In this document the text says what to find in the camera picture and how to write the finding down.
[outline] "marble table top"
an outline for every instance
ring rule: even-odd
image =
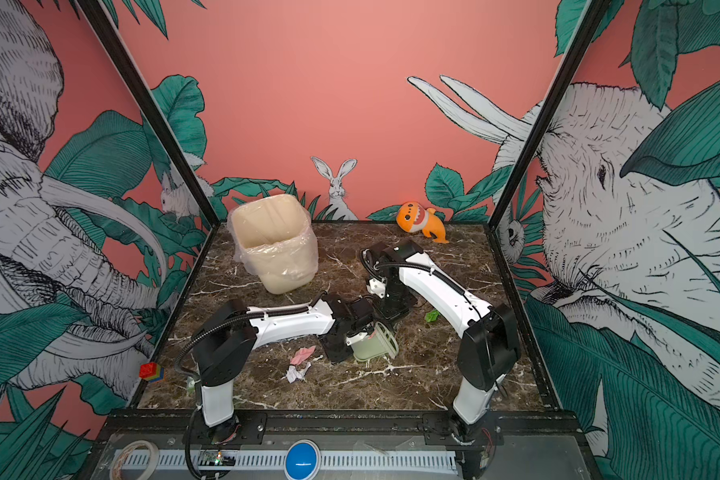
[[[444,272],[475,295],[491,303],[508,304],[498,268],[481,225],[448,225],[450,244],[435,244],[423,235],[414,237]],[[139,408],[192,408],[186,379],[173,371],[173,360],[183,345],[221,304],[239,297],[250,306],[283,306],[309,302],[320,291],[354,300],[367,294],[366,273],[357,252],[376,242],[389,245],[409,236],[395,224],[314,224],[318,238],[319,267],[314,280],[292,292],[273,295],[257,276],[248,274],[232,259],[234,243],[226,226],[213,240],[201,265],[179,319],[168,336],[158,363],[165,379],[144,389]],[[237,408],[278,409],[388,409],[428,410],[445,408],[458,393],[461,373],[456,367],[459,338],[442,317],[427,324],[424,315],[433,308],[419,298],[418,304],[396,325],[400,346],[397,358],[356,362],[350,357],[332,365],[314,336],[273,343],[251,352],[248,363],[235,380]],[[301,347],[316,345],[306,380],[288,383],[285,378],[291,357]],[[192,366],[192,360],[185,360]],[[543,411],[538,388],[523,356],[504,380],[507,396],[495,395],[494,410]]]

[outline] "orange shark toy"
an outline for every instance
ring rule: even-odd
[[[445,239],[445,225],[434,214],[434,208],[423,208],[416,202],[407,202],[398,212],[398,225],[400,228],[414,234],[424,232],[427,238],[432,238],[436,244],[448,244]]]

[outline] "blue push button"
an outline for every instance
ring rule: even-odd
[[[288,480],[312,480],[320,469],[320,449],[309,440],[294,443],[286,455]]]

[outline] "trash bin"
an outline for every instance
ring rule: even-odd
[[[292,195],[273,195],[238,206],[227,227],[235,239],[235,261],[258,275],[269,293],[299,288],[317,273],[312,218]]]

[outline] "crumpled paper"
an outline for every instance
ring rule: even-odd
[[[302,363],[304,363],[304,360],[307,360],[310,356],[312,356],[312,354],[315,352],[316,347],[317,347],[316,345],[313,345],[307,349],[306,348],[298,349],[296,354],[291,359],[291,365],[299,366]]]
[[[288,379],[288,383],[294,383],[296,380],[303,380],[304,375],[307,373],[307,370],[309,370],[309,367],[311,366],[312,364],[310,362],[307,362],[303,369],[297,370],[295,366],[290,365],[288,367],[288,372],[286,372],[286,378]]]

